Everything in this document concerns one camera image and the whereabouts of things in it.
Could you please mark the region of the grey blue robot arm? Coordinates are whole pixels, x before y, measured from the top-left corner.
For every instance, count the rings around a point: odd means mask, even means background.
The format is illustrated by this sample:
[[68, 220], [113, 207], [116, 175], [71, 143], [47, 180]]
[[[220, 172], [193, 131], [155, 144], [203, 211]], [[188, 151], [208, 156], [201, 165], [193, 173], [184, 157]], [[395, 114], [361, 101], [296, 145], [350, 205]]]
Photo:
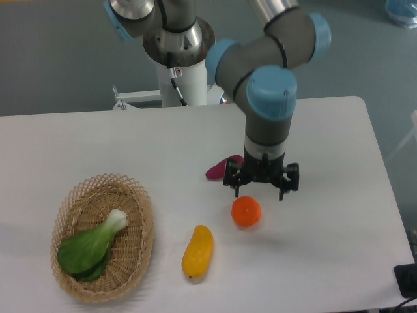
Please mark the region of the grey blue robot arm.
[[216, 40], [195, 1], [104, 1], [103, 6], [123, 40], [142, 38], [156, 65], [163, 106], [207, 104], [211, 77], [243, 111], [244, 160], [227, 160], [224, 185], [238, 190], [251, 182], [270, 183], [280, 194], [298, 190], [299, 165], [283, 163], [297, 100], [292, 69], [328, 51], [331, 32], [321, 15], [304, 13], [296, 1], [252, 1], [263, 36], [241, 45]]

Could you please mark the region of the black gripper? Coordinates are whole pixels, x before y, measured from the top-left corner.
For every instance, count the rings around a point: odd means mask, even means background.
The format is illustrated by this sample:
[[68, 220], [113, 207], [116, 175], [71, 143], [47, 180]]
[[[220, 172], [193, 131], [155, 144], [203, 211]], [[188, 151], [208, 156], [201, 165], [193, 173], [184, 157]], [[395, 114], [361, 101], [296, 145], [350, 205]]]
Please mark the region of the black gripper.
[[248, 183], [271, 183], [279, 188], [279, 201], [290, 191], [299, 189], [299, 163], [283, 166], [285, 153], [279, 158], [257, 159], [249, 153], [244, 153], [244, 163], [238, 163], [232, 158], [226, 160], [223, 185], [235, 191], [239, 197], [240, 187]]

